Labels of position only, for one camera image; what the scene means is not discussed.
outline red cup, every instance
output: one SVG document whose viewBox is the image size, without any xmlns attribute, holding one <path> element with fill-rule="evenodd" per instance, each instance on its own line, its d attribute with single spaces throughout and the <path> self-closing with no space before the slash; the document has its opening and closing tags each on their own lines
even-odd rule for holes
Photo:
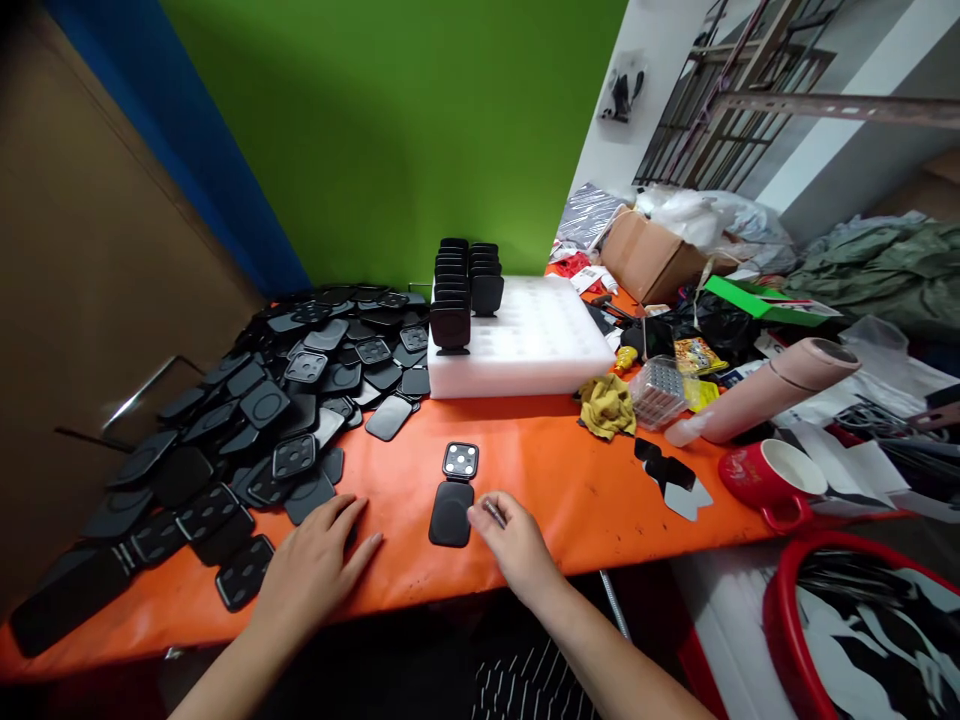
<svg viewBox="0 0 960 720">
<path fill-rule="evenodd" d="M 805 453 L 782 440 L 764 440 L 731 450 L 718 467 L 727 490 L 760 511 L 775 532 L 785 534 L 813 519 L 807 503 L 827 491 L 827 479 Z M 782 520 L 776 510 L 794 507 L 797 517 Z"/>
</svg>

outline hand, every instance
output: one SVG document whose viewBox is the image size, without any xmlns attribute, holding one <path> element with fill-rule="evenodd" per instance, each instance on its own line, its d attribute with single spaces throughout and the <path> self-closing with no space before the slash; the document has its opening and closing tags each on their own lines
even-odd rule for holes
<svg viewBox="0 0 960 720">
<path fill-rule="evenodd" d="M 252 634 L 296 652 L 346 599 L 383 540 L 366 538 L 344 565 L 347 534 L 366 506 L 366 498 L 337 495 L 287 536 L 263 579 Z"/>
<path fill-rule="evenodd" d="M 503 514 L 506 528 L 483 509 L 486 498 Z M 527 607 L 532 609 L 540 598 L 549 597 L 566 582 L 550 557 L 537 521 L 512 495 L 487 493 L 467 509 L 467 519 L 493 551 L 510 589 Z"/>
</svg>

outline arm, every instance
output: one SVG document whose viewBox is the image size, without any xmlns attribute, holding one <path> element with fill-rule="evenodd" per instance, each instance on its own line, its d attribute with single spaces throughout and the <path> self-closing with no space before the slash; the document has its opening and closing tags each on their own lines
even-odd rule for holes
<svg viewBox="0 0 960 720">
<path fill-rule="evenodd" d="M 481 507 L 489 497 L 506 519 Z M 537 616 L 607 720 L 711 718 L 707 710 L 634 647 L 560 574 L 536 520 L 512 496 L 494 492 L 467 511 L 510 588 Z"/>
<path fill-rule="evenodd" d="M 243 720 L 253 715 L 290 661 L 347 597 L 380 547 L 368 537 L 343 562 L 350 528 L 366 507 L 338 495 L 314 510 L 270 562 L 247 629 L 218 657 L 170 716 Z"/>
</svg>

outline orange table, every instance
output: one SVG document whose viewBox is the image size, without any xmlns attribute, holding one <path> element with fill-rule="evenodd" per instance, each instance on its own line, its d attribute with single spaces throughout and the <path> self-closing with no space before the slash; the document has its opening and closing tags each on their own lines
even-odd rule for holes
<svg viewBox="0 0 960 720">
<path fill-rule="evenodd" d="M 630 300 L 621 299 L 629 308 Z M 642 563 L 772 535 L 716 473 L 723 449 L 697 441 L 683 449 L 638 431 L 696 470 L 714 504 L 696 523 L 674 514 L 633 456 L 633 439 L 605 443 L 576 423 L 569 397 L 428 400 L 390 443 L 357 430 L 346 453 L 340 493 L 370 498 L 360 537 L 385 540 L 339 619 L 394 610 L 503 586 L 493 556 L 473 533 L 464 549 L 432 545 L 427 528 L 448 442 L 480 447 L 476 493 L 503 489 L 534 514 L 568 575 Z M 256 513 L 257 532 L 279 545 L 292 526 L 283 511 Z M 0 630 L 0 681 L 46 680 L 113 662 L 156 656 L 169 647 L 236 637 L 252 605 L 231 615 L 214 587 L 216 568 L 183 548 L 141 573 L 130 589 L 33 660 L 22 658 L 8 626 Z"/>
</svg>

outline green box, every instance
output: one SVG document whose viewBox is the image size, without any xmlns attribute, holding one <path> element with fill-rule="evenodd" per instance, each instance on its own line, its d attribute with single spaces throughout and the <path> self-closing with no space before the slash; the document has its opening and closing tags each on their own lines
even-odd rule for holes
<svg viewBox="0 0 960 720">
<path fill-rule="evenodd" d="M 774 307 L 760 298 L 767 297 L 782 300 L 794 300 L 795 298 L 752 283 L 741 282 L 739 280 L 727 280 L 726 278 L 714 275 L 707 281 L 704 287 L 710 292 L 719 295 L 727 302 L 736 305 L 744 312 L 750 313 L 758 320 L 816 327 L 828 319 L 824 315 L 814 315 L 813 313 L 800 312 L 799 310 L 787 310 L 786 308 Z"/>
</svg>

